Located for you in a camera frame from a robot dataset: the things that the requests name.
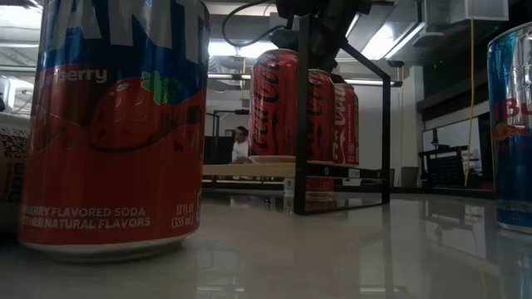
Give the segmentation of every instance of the can rim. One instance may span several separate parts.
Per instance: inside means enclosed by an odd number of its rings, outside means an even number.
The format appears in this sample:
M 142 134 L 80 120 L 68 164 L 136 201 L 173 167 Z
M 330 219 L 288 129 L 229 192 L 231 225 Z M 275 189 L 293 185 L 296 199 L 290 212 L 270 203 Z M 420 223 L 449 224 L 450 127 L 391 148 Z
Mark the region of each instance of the can rim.
M 324 70 L 320 70 L 320 69 L 308 69 L 308 71 L 317 71 L 317 72 L 322 72 L 322 73 L 325 73 L 327 74 L 328 76 L 331 76 L 331 74 L 328 72 L 328 71 L 324 71 Z
M 493 44 L 494 42 L 497 42 L 497 40 L 501 39 L 502 37 L 505 37 L 505 36 L 509 35 L 512 32 L 519 31 L 519 30 L 521 30 L 523 28 L 526 28 L 526 27 L 532 27 L 532 22 L 526 22 L 525 24 L 519 25 L 518 27 L 513 27 L 511 29 L 506 30 L 505 32 L 502 32 L 497 37 L 495 37 L 494 39 L 491 40 L 491 42 L 488 44 L 488 48 L 491 47 L 491 44 Z
M 285 49 L 285 48 L 279 48 L 279 49 L 271 49 L 271 50 L 267 50 L 265 51 L 263 54 L 265 53 L 269 53 L 269 52 L 273 52 L 273 51 L 287 51 L 287 52 L 290 52 L 290 53 L 293 53 L 293 54 L 296 54 L 299 56 L 299 53 L 297 53 L 296 51 L 294 50 L 290 50 L 290 49 Z

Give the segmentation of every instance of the black metal stand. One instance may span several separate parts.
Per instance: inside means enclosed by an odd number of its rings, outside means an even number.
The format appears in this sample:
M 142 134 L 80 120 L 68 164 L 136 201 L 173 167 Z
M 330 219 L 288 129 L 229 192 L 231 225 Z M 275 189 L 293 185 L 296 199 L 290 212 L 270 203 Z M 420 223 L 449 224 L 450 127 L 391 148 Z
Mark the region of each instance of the black metal stand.
M 390 125 L 391 125 L 391 81 L 390 76 L 373 64 L 359 51 L 342 39 L 342 49 L 361 62 L 382 79 L 382 170 L 352 169 L 307 162 L 307 104 L 308 64 L 310 47 L 310 15 L 299 20 L 299 67 L 298 67 L 298 110 L 297 110 L 297 153 L 294 186 L 293 211 L 299 215 L 312 213 L 306 207 L 307 177 L 382 179 L 382 204 L 390 203 Z

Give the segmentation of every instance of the metal frame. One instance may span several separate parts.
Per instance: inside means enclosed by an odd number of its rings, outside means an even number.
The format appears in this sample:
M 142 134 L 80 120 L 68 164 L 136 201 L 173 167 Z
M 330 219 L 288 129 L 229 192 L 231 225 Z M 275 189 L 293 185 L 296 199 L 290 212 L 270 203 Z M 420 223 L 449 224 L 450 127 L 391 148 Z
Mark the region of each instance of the metal frame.
M 330 177 L 329 173 L 332 169 L 338 169 L 334 166 L 318 166 L 313 164 L 309 167 L 307 162 L 307 103 L 308 103 L 308 63 L 309 63 L 309 48 L 310 48 L 310 27 L 313 25 L 319 27 L 320 30 L 327 30 L 320 27 L 319 22 L 316 22 L 313 17 L 307 15 L 299 20 L 299 67 L 298 67 L 298 109 L 297 109 L 297 152 L 296 152 L 296 175 L 294 185 L 294 201 L 293 211 L 299 215 L 307 215 L 312 212 L 306 210 L 306 188 L 307 177 Z M 382 179 L 381 204 L 390 203 L 390 125 L 391 125 L 391 93 L 392 93 L 392 79 L 381 70 L 378 66 L 367 59 L 362 53 L 357 51 L 349 45 L 345 37 L 340 37 L 342 49 L 357 59 L 370 71 L 375 73 L 382 79 L 382 170 L 376 170 L 373 174 Z M 343 177 L 353 177 L 350 174 L 345 175 L 345 169 L 342 170 Z M 357 179 L 364 179 L 360 172 L 358 172 Z

